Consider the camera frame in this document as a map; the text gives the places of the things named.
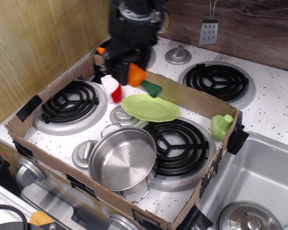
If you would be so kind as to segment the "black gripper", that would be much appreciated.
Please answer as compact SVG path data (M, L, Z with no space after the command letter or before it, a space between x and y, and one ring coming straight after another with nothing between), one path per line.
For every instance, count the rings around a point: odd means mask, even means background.
M103 54L106 73L127 85L130 62L146 70L161 22L153 21L154 4L111 4L108 30L111 40Z

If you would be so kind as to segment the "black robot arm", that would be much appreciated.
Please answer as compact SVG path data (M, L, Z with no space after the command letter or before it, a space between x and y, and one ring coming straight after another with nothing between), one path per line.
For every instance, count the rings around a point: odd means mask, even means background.
M162 24L163 4L163 0L110 2L110 41L103 54L105 74L112 75L121 85L127 85L130 63L147 67Z

